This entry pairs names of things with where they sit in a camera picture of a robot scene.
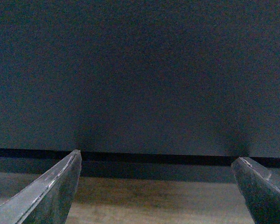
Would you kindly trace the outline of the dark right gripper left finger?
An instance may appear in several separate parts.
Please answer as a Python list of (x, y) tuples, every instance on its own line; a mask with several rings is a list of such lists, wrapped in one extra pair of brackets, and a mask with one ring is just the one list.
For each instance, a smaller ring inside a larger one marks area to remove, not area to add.
[(0, 224), (64, 224), (77, 191), (82, 156), (72, 151), (0, 205)]

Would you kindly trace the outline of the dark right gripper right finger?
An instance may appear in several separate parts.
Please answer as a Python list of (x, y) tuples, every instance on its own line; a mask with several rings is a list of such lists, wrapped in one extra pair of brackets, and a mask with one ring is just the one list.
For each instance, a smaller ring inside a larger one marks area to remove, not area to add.
[(239, 157), (231, 169), (256, 224), (280, 224), (280, 175), (249, 157)]

